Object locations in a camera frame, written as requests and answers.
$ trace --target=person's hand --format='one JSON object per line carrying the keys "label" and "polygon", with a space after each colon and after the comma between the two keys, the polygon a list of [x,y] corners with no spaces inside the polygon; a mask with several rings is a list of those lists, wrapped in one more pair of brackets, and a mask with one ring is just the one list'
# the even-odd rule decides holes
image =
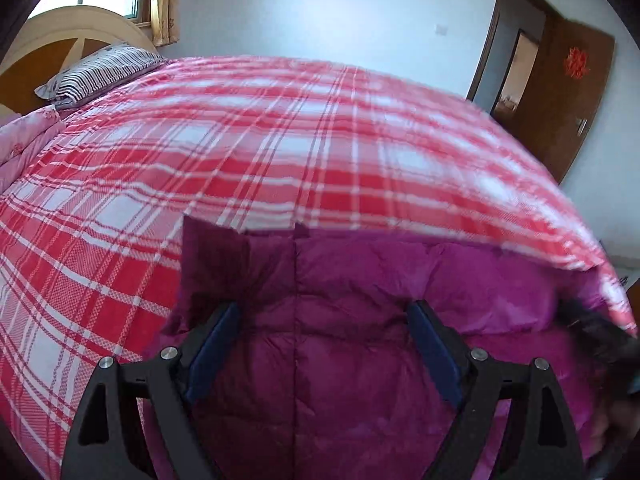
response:
{"label": "person's hand", "polygon": [[593,416],[591,430],[591,453],[596,454],[605,445],[605,434],[609,428],[617,428],[632,440],[640,430],[640,401],[637,399],[602,401]]}

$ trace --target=door handle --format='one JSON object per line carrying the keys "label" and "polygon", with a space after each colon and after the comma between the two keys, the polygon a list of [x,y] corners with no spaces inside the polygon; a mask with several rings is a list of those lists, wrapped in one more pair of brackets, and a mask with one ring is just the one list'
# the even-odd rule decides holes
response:
{"label": "door handle", "polygon": [[580,120],[578,119],[578,137],[580,137],[582,135],[582,133],[584,132],[585,127],[587,126],[587,123],[589,122],[588,119],[583,119]]}

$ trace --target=red and white plaid blanket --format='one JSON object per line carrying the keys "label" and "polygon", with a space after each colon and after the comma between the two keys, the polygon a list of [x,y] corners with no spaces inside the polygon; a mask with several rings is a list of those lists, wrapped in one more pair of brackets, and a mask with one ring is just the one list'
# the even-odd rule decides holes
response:
{"label": "red and white plaid blanket", "polygon": [[394,228],[555,266],[611,266],[550,175],[455,96],[304,60],[182,59],[109,92],[0,196],[0,414],[48,478],[103,355],[174,305],[182,216],[236,229]]}

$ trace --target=red door decoration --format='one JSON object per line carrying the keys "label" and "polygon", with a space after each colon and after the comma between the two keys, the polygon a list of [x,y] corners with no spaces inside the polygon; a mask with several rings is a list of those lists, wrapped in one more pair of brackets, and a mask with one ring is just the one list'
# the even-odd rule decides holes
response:
{"label": "red door decoration", "polygon": [[564,72],[574,79],[582,79],[589,72],[587,68],[588,57],[585,50],[572,46],[569,49],[569,55],[564,60]]}

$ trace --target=curtain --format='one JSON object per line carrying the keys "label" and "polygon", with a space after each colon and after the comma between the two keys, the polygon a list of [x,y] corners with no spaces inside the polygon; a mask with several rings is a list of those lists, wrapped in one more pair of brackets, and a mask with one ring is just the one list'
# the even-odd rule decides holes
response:
{"label": "curtain", "polygon": [[151,31],[155,46],[175,43],[180,39],[178,0],[151,0]]}

